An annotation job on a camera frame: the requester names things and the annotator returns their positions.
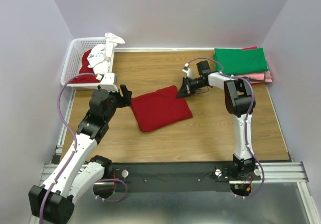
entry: wooden table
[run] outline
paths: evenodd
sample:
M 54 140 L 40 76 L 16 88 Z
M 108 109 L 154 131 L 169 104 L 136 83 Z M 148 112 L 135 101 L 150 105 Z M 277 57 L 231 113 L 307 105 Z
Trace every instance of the wooden table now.
M 195 57 L 212 57 L 213 52 L 130 52 L 115 53 L 113 72 L 117 85 L 126 84 L 133 97 L 160 88 L 182 84 L 182 67 Z M 197 75 L 195 61 L 191 64 Z M 92 91 L 77 91 L 69 124 L 76 131 L 89 109 Z M 254 86 L 256 108 L 252 118 L 252 145 L 260 160 L 289 159 L 265 84 Z M 193 118 L 153 132 L 143 133 L 129 107 L 117 109 L 109 130 L 89 156 L 101 155 L 113 162 L 169 162 L 232 160 L 234 130 L 227 113 L 224 92 L 209 92 L 186 98 Z M 67 133 L 63 154 L 72 143 Z

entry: crumpled red cloth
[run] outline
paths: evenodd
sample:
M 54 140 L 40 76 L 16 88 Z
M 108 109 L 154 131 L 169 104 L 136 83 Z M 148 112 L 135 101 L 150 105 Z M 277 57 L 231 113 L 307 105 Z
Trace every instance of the crumpled red cloth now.
M 131 109 L 143 132 L 150 132 L 180 120 L 192 118 L 184 98 L 176 98 L 176 86 L 166 87 L 131 100 Z
M 89 62 L 87 60 L 87 57 L 89 56 L 91 50 L 87 51 L 84 53 L 84 55 L 82 56 L 81 59 L 81 63 L 82 63 L 82 67 L 79 70 L 79 73 L 94 73 L 94 70 L 92 70 L 92 68 L 89 68 Z M 95 76 L 80 76 L 75 78 L 74 80 L 72 80 L 70 83 L 96 83 L 99 82 L 99 80 L 97 80 L 95 78 Z

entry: crumpled white cloth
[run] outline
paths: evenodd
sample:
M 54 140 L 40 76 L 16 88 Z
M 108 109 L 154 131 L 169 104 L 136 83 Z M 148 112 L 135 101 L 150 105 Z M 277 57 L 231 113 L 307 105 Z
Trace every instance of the crumpled white cloth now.
M 89 68 L 92 68 L 95 74 L 105 75 L 109 72 L 110 60 L 112 53 L 117 44 L 124 44 L 125 41 L 110 32 L 105 34 L 106 44 L 98 44 L 93 49 L 87 60 L 89 62 Z

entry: white wall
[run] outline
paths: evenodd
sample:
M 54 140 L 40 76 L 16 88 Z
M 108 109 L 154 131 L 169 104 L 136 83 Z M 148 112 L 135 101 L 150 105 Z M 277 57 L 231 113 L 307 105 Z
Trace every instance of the white wall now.
M 124 47 L 260 45 L 286 0 L 55 0 L 75 38 L 123 36 Z
M 288 0 L 264 40 L 270 93 L 291 156 L 321 213 L 321 0 Z
M 72 36 L 53 0 L 0 0 L 0 15 L 0 223 L 29 223 L 29 189 L 61 128 L 56 98 Z

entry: plastic basket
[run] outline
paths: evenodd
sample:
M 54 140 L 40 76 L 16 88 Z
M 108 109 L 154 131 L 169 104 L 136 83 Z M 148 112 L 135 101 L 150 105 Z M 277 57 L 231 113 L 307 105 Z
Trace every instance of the plastic basket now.
M 65 61 L 64 69 L 62 71 L 60 83 L 64 85 L 70 78 L 79 74 L 79 70 L 82 67 L 81 58 L 85 52 L 92 49 L 98 44 L 105 44 L 105 37 L 89 37 L 78 38 L 70 43 L 67 58 Z M 112 71 L 112 64 L 114 61 L 114 52 L 111 55 L 109 72 Z M 99 83 L 72 83 L 67 86 L 73 87 L 76 90 L 88 90 L 97 89 Z

